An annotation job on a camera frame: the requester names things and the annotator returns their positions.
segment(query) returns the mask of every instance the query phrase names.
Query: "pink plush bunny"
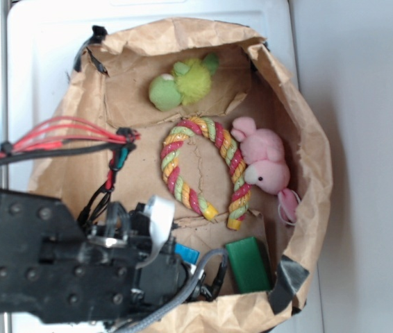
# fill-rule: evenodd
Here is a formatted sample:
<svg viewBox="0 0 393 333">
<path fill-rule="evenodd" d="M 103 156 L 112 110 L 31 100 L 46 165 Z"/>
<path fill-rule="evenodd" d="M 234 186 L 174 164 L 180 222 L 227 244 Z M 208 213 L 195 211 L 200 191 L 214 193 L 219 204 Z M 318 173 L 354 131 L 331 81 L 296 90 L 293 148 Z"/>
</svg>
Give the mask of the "pink plush bunny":
<svg viewBox="0 0 393 333">
<path fill-rule="evenodd" d="M 249 165 L 244 172 L 244 180 L 269 194 L 277 195 L 283 209 L 282 219 L 295 223 L 299 199 L 295 192 L 287 188 L 290 171 L 281 138 L 272 130 L 257 129 L 251 117 L 234 120 L 231 133 L 241 143 L 240 150 Z"/>
</svg>

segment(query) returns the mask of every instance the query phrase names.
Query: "black tape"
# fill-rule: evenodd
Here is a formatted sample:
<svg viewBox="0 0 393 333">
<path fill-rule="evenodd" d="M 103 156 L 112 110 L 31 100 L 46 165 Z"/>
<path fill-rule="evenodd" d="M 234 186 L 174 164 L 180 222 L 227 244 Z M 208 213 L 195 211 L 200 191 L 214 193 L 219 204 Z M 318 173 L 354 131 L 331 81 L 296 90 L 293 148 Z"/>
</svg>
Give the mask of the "black tape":
<svg viewBox="0 0 393 333">
<path fill-rule="evenodd" d="M 275 314 L 287 308 L 308 276 L 309 271 L 298 262 L 285 255 L 281 257 L 277 268 L 277 281 L 268 297 Z"/>
<path fill-rule="evenodd" d="M 81 56 L 82 56 L 82 54 L 83 54 L 83 50 L 84 50 L 87 46 L 89 46 L 89 45 L 92 45 L 92 44 L 100 44 L 100 43 L 102 43 L 102 41 L 105 40 L 106 36 L 108 35 L 108 32 L 107 32 L 106 28 L 104 28 L 103 26 L 93 26 L 93 27 L 92 27 L 92 30 L 93 30 L 93 35 L 92 35 L 92 37 L 90 37 L 88 40 L 86 40 L 86 41 L 84 42 L 84 44 L 80 47 L 78 53 L 77 53 L 76 56 L 74 57 L 74 67 L 73 67 L 73 68 L 74 68 L 75 71 L 81 71 Z M 100 70 L 100 68 L 98 68 L 98 66 L 97 66 L 97 69 L 98 69 L 101 73 L 106 73 L 106 72 L 107 72 L 107 71 L 105 70 L 104 66 L 102 66 L 101 70 Z"/>
</svg>

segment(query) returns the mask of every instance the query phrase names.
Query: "cable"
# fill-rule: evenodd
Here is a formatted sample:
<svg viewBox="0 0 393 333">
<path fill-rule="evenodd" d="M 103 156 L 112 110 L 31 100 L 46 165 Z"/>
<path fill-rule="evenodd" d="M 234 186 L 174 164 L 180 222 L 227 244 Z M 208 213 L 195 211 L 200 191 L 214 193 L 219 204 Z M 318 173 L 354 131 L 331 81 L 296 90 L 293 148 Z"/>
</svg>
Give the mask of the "cable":
<svg viewBox="0 0 393 333">
<path fill-rule="evenodd" d="M 31 151 L 29 153 L 19 153 L 10 156 L 2 154 L 5 155 L 5 157 L 0 158 L 0 166 L 4 164 L 20 162 L 24 160 L 36 160 L 39 158 L 46 158 L 46 157 L 61 157 L 61 156 L 73 156 L 73 155 L 94 153 L 97 151 L 102 151 L 103 149 L 114 149 L 119 146 L 121 145 L 105 143 L 105 144 L 97 144 L 91 147 L 58 149 L 56 151 Z"/>
<path fill-rule="evenodd" d="M 111 331 L 112 333 L 136 333 L 139 332 L 156 321 L 159 321 L 165 314 L 173 310 L 175 307 L 179 306 L 181 303 L 185 302 L 190 294 L 194 291 L 198 284 L 200 274 L 203 272 L 204 267 L 215 255 L 222 255 L 223 260 L 221 265 L 227 267 L 228 253 L 224 248 L 217 248 L 207 252 L 196 267 L 194 275 L 186 282 L 185 286 L 175 295 L 175 297 L 170 300 L 166 305 L 162 306 L 160 309 L 156 310 L 152 314 L 149 314 L 146 318 L 142 319 L 140 322 L 134 324 L 132 327 L 117 327 L 116 330 Z"/>
</svg>

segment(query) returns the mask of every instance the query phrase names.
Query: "red and black wires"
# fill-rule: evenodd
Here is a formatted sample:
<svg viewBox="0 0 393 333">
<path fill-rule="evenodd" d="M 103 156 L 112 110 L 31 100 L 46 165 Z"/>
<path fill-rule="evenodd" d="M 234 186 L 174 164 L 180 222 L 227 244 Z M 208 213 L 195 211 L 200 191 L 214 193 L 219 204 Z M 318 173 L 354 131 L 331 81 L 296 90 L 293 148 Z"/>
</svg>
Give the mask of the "red and black wires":
<svg viewBox="0 0 393 333">
<path fill-rule="evenodd" d="M 14 144 L 4 142 L 0 150 L 0 166 L 44 157 L 80 155 L 103 149 L 114 150 L 139 138 L 140 135 L 134 130 L 114 134 L 81 118 L 55 117 L 37 125 Z M 69 144 L 74 142 L 97 144 L 69 147 Z"/>
<path fill-rule="evenodd" d="M 139 138 L 139 133 L 130 128 L 120 128 L 116 133 L 111 133 L 81 118 L 54 117 L 34 127 L 14 144 L 4 142 L 0 150 L 0 166 L 23 160 L 81 155 L 110 149 L 113 157 L 109 164 L 107 180 L 93 194 L 78 218 L 78 222 L 84 226 L 106 210 L 115 186 L 117 172 L 123 167 L 127 155 L 135 148 L 133 142 Z M 78 146 L 75 143 L 88 143 L 88 145 Z M 91 212 L 99 194 L 103 194 L 103 198 Z"/>
</svg>

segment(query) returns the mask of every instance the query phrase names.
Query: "multicolored rope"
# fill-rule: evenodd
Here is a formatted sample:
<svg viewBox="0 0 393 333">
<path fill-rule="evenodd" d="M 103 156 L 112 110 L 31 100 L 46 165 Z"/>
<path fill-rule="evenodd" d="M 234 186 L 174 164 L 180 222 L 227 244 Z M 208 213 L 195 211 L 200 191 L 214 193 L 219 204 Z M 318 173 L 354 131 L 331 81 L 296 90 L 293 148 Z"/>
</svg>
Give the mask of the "multicolored rope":
<svg viewBox="0 0 393 333">
<path fill-rule="evenodd" d="M 192 117 L 180 121 L 173 127 L 165 138 L 161 151 L 162 179 L 167 184 L 169 191 L 175 195 L 175 199 L 182 202 L 187 208 L 203 215 L 209 221 L 218 214 L 218 211 L 203 197 L 203 194 L 196 193 L 180 176 L 179 148 L 183 146 L 187 138 L 193 137 L 195 134 L 203 135 L 212 141 L 229 167 L 234 193 L 229 205 L 227 226 L 230 229 L 238 230 L 249 208 L 251 185 L 244 181 L 246 163 L 237 142 L 220 123 L 207 117 Z"/>
</svg>

